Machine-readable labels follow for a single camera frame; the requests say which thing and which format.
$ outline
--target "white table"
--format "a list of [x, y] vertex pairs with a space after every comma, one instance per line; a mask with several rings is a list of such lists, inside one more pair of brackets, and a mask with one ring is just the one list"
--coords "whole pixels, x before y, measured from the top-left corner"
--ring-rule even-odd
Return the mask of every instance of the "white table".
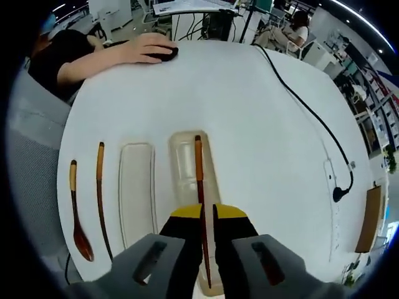
[[[335, 133], [356, 162], [351, 192], [339, 203], [343, 226], [329, 262], [332, 190], [327, 154], [337, 184], [349, 173], [331, 137], [279, 83], [259, 49], [216, 41], [180, 42], [178, 57], [159, 65], [121, 65], [86, 80], [65, 126], [57, 191], [66, 244], [84, 280], [111, 267], [103, 243], [95, 185], [99, 141], [105, 143], [103, 204], [111, 250], [123, 250], [118, 209], [121, 147], [155, 147], [158, 228], [178, 207], [171, 182], [168, 139], [183, 130], [209, 137], [221, 201], [248, 215], [259, 234], [271, 234], [299, 254], [316, 277], [334, 280], [348, 262], [362, 228], [365, 194], [372, 186], [366, 148], [338, 88], [321, 71], [288, 55], [268, 51], [282, 78]], [[72, 237], [70, 161], [78, 161], [77, 194], [82, 228], [95, 260], [79, 254]]]
[[221, 9], [237, 11], [227, 6], [222, 6], [204, 0], [176, 0], [154, 4], [154, 15], [157, 17], [169, 16], [171, 14], [183, 14], [187, 12], [219, 12]]

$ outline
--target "cable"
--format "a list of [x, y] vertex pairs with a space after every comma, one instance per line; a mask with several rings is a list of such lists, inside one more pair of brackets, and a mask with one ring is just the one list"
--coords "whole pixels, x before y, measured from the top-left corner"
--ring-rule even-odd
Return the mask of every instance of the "cable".
[[70, 254], [68, 254], [67, 262], [66, 262], [66, 264], [65, 264], [65, 271], [64, 271], [64, 277], [65, 277], [65, 280], [67, 281], [68, 285], [70, 285], [69, 279], [68, 279], [68, 266], [69, 266], [69, 260], [70, 260]]
[[279, 79], [280, 83], [288, 90], [291, 92], [291, 94], [293, 94], [296, 99], [298, 99], [298, 101], [323, 125], [323, 127], [325, 128], [325, 130], [327, 132], [329, 132], [331, 138], [335, 141], [335, 144], [338, 146], [339, 151], [341, 152], [342, 157], [344, 158], [344, 161], [346, 163], [346, 165], [348, 166], [348, 171], [349, 171], [349, 175], [350, 175], [350, 185], [348, 187], [348, 189], [344, 189], [342, 190], [340, 187], [335, 187], [333, 193], [332, 193], [332, 197], [333, 200], [335, 202], [339, 202], [341, 200], [341, 198], [348, 194], [349, 191], [351, 190], [352, 186], [353, 186], [353, 172], [352, 170], [349, 168], [349, 161], [348, 158], [344, 152], [344, 150], [341, 147], [341, 144], [338, 142], [338, 140], [336, 139], [335, 135], [331, 132], [330, 128], [324, 123], [324, 121], [296, 94], [295, 91], [293, 91], [290, 86], [288, 86], [285, 81], [283, 81], [283, 79], [281, 78], [279, 72], [277, 71], [276, 67], [274, 66], [272, 60], [270, 59], [269, 54], [266, 52], [265, 49], [263, 49], [263, 47], [261, 47], [258, 44], [252, 44], [255, 45], [256, 47], [260, 48], [262, 50], [262, 52], [264, 53], [264, 55], [267, 57], [267, 60], [269, 61], [275, 75], [277, 76], [277, 78]]
[[198, 31], [200, 31], [200, 30], [202, 30], [202, 29], [204, 29], [204, 27], [201, 27], [201, 28], [199, 28], [199, 29], [193, 31], [192, 33], [186, 34], [186, 35], [183, 36], [183, 37], [180, 37], [179, 40], [185, 39], [186, 37], [191, 36], [191, 35], [193, 35], [195, 32], [198, 32]]
[[180, 20], [180, 15], [177, 18], [176, 30], [175, 30], [175, 38], [173, 40], [176, 40], [176, 33], [177, 33], [177, 27], [179, 26], [179, 20]]
[[194, 22], [195, 22], [195, 14], [193, 14], [193, 22], [191, 23], [190, 28], [188, 28], [188, 30], [187, 30], [187, 34], [186, 34], [187, 40], [188, 40], [188, 36], [189, 36], [189, 32], [190, 32], [191, 28], [193, 28]]
[[193, 33], [194, 33], [194, 30], [195, 30], [195, 27], [197, 27], [199, 23], [203, 22], [203, 21], [205, 20], [205, 18], [207, 18], [209, 15], [210, 15], [210, 14], [205, 14], [205, 15], [203, 16], [203, 18], [202, 18], [200, 21], [198, 21], [198, 22], [194, 25], [193, 31], [192, 31], [192, 33], [191, 33], [191, 40], [193, 40]]
[[234, 26], [234, 34], [233, 34], [233, 39], [231, 40], [231, 42], [234, 42], [234, 39], [236, 38], [236, 24], [234, 23], [234, 18], [233, 18], [233, 26]]

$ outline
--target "wooden panel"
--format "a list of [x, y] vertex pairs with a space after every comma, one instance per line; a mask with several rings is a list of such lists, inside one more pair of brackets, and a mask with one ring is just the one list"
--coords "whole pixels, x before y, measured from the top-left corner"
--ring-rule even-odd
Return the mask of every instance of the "wooden panel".
[[381, 186], [367, 191], [366, 210], [356, 252], [369, 252], [373, 246], [375, 234], [377, 233], [378, 220], [381, 208]]

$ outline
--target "potted plant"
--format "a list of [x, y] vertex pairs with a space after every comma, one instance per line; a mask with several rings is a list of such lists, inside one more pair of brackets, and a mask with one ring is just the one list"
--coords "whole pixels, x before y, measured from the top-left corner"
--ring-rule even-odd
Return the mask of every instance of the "potted plant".
[[385, 152], [387, 154], [387, 162], [388, 162], [388, 171], [389, 173], [394, 173], [397, 170], [397, 162], [395, 160], [395, 156], [393, 155], [394, 150], [391, 145], [387, 145], [385, 147]]
[[352, 287], [355, 284], [355, 280], [353, 279], [353, 275], [349, 274], [345, 279], [344, 285], [347, 287]]

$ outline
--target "ceiling light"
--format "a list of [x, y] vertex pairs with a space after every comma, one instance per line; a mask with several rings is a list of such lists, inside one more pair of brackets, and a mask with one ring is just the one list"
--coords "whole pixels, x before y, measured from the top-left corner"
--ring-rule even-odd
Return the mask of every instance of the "ceiling light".
[[346, 9], [348, 12], [351, 12], [352, 14], [354, 14], [355, 16], [357, 16], [360, 20], [362, 20], [364, 23], [366, 23], [371, 29], [374, 30], [375, 33], [377, 33], [384, 42], [387, 43], [387, 45], [389, 45], [389, 48], [392, 49], [392, 51], [394, 51], [394, 53], [396, 53], [395, 49], [391, 46], [391, 44], [389, 43], [389, 41], [385, 38], [385, 36], [382, 35], [382, 33], [380, 31], [378, 31], [378, 29], [376, 27], [374, 27], [373, 24], [371, 24], [370, 22], [368, 22], [362, 15], [358, 14], [357, 12], [355, 12], [352, 8], [342, 4], [341, 2], [337, 1], [337, 0], [330, 0], [334, 3], [336, 3], [337, 5], [341, 6], [342, 8]]
[[62, 7], [64, 7], [64, 6], [65, 6], [65, 4], [61, 4], [59, 7], [54, 8], [54, 9], [52, 10], [52, 12], [54, 12], [54, 11], [56, 11], [56, 10], [58, 10], [58, 9], [60, 9], [60, 8], [62, 8]]

